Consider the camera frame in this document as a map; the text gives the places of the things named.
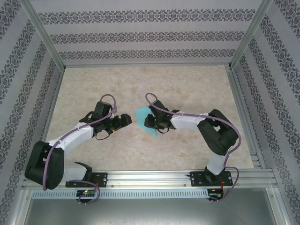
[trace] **metal extrusion bar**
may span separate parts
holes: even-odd
[[[191,189],[191,171],[203,170],[176,170],[176,171],[97,171],[108,173],[107,187],[102,189]],[[232,179],[237,173],[230,170]],[[277,181],[272,169],[240,169],[240,178],[237,188],[271,188],[277,187]],[[42,186],[25,180],[22,189],[39,190]],[[56,189],[70,189],[65,183],[60,183]]]

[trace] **work surface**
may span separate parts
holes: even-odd
[[[253,168],[224,66],[67,68],[47,141],[73,128],[103,94],[110,93],[117,100],[117,115],[127,113],[133,123],[105,140],[81,144],[67,155],[68,163],[80,161],[107,171],[204,169],[210,150],[200,132],[170,130],[154,137],[138,127],[135,109],[148,106],[147,92],[155,93],[169,110],[220,110],[242,136],[241,147],[227,165]],[[112,103],[109,97],[104,101]],[[102,132],[99,138],[106,135]]]

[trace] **purple cable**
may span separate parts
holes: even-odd
[[[93,202],[97,201],[98,198],[100,197],[100,188],[99,188],[96,184],[94,184],[94,183],[92,183],[92,182],[85,181],[85,180],[71,180],[70,182],[79,182],[79,183],[91,184],[91,185],[93,185],[93,186],[95,187],[95,189],[97,189],[97,191],[98,191],[98,196],[97,196],[96,198],[90,200],[89,202],[85,202],[85,203],[81,202],[80,199],[81,199],[81,197],[83,197],[84,195],[79,196],[78,202],[79,202],[80,205],[81,205],[81,204],[84,204],[84,205],[92,204]]]
[[[99,120],[96,120],[94,122],[91,122],[91,123],[87,123],[87,124],[84,124],[80,127],[77,127],[77,128],[74,128],[73,130],[69,131],[68,133],[66,133],[65,135],[63,135],[53,146],[52,148],[50,149],[49,153],[48,153],[48,156],[47,156],[47,159],[46,159],[46,163],[45,163],[45,168],[44,168],[44,174],[43,174],[43,190],[46,191],[47,188],[46,188],[46,179],[47,179],[47,172],[48,172],[48,166],[49,166],[49,161],[50,161],[50,157],[51,157],[51,154],[53,152],[53,150],[55,149],[55,147],[62,141],[64,140],[66,137],[68,137],[70,134],[74,133],[75,131],[79,130],[79,129],[82,129],[82,128],[85,128],[87,126],[90,126],[90,125],[93,125],[95,123],[99,123],[103,120],[105,120],[106,118],[109,118],[112,113],[115,111],[115,108],[116,108],[116,99],[114,98],[114,96],[112,96],[111,94],[105,94],[103,95],[101,98],[100,98],[100,101],[102,101],[102,99],[106,96],[110,96],[112,97],[113,99],[113,106],[112,106],[112,110],[110,113],[108,113],[105,117],[99,119]]]
[[[168,114],[172,114],[172,115],[178,115],[178,116],[192,116],[192,117],[198,117],[198,118],[199,118],[199,115],[197,115],[197,114],[177,113],[177,112],[171,112],[171,111],[168,111],[168,110],[164,110],[164,109],[162,109],[162,108],[159,108],[159,107],[153,105],[152,102],[150,102],[150,100],[148,99],[148,95],[152,95],[152,96],[155,98],[155,100],[158,100],[157,96],[156,96],[155,94],[153,94],[153,93],[148,92],[148,93],[145,95],[145,98],[146,98],[147,102],[148,102],[152,107],[154,107],[154,108],[156,108],[156,109],[158,109],[158,110],[160,110],[160,111],[162,111],[162,112],[165,112],[165,113],[168,113]],[[222,122],[222,123],[224,123],[224,124],[230,126],[230,127],[235,131],[235,133],[237,134],[237,136],[238,136],[238,138],[239,138],[238,144],[237,144],[232,150],[228,151],[228,153],[227,153],[227,155],[226,155],[226,158],[225,158],[225,160],[224,160],[224,166],[225,166],[225,168],[227,168],[227,169],[235,169],[235,170],[237,171],[237,176],[236,176],[235,182],[233,183],[231,189],[227,192],[227,194],[226,194],[221,200],[219,200],[219,202],[220,202],[220,201],[222,201],[223,199],[225,199],[225,198],[232,192],[233,188],[235,187],[236,183],[238,182],[238,179],[239,179],[239,176],[240,176],[240,172],[239,172],[238,168],[236,168],[236,167],[234,167],[234,166],[226,166],[226,163],[227,163],[227,161],[228,161],[228,158],[229,158],[230,154],[233,153],[235,150],[237,150],[237,149],[240,147],[240,144],[241,144],[241,142],[242,142],[242,138],[241,138],[240,133],[239,133],[239,131],[237,130],[237,128],[236,128],[233,124],[227,122],[226,120],[220,119],[220,118],[218,118],[218,117],[214,117],[214,116],[206,116],[206,115],[200,115],[200,117],[202,117],[202,118],[207,118],[207,119],[212,119],[212,120],[218,120],[218,121],[220,121],[220,122]]]

